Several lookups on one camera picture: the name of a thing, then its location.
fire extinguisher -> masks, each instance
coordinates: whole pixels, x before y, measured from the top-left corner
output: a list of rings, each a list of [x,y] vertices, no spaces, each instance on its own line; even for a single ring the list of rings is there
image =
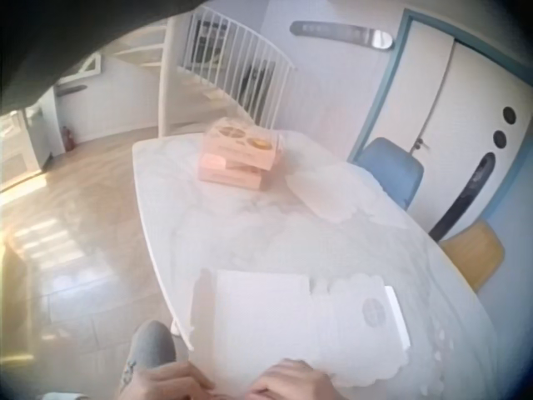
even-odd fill
[[[63,145],[65,146],[65,151],[70,152],[71,150],[74,150],[74,148],[76,147],[76,143],[74,142],[72,131],[68,129],[67,127],[63,127],[61,129],[61,137],[63,139]]]

white staircase railing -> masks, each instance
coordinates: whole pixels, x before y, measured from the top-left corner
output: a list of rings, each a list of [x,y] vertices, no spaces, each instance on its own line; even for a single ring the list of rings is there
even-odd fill
[[[274,44],[205,6],[169,18],[162,52],[159,136],[169,132],[172,74],[178,69],[222,90],[257,125],[273,128],[295,69]]]

yellow chair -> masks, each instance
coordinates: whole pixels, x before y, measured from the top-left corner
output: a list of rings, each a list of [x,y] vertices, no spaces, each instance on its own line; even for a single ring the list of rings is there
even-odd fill
[[[482,221],[440,245],[475,291],[501,265],[506,252],[491,227]]]

gray pants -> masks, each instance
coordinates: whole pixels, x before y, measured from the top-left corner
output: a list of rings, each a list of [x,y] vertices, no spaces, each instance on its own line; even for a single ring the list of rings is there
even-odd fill
[[[133,335],[126,367],[122,373],[120,391],[131,382],[136,368],[156,368],[175,361],[176,348],[168,328],[158,321],[146,321]]]

table leg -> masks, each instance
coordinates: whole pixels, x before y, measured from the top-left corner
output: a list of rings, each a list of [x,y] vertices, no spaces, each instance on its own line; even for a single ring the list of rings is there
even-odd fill
[[[177,327],[177,322],[175,319],[172,320],[172,325],[170,326],[170,333],[178,338],[182,335],[180,333],[179,327]]]

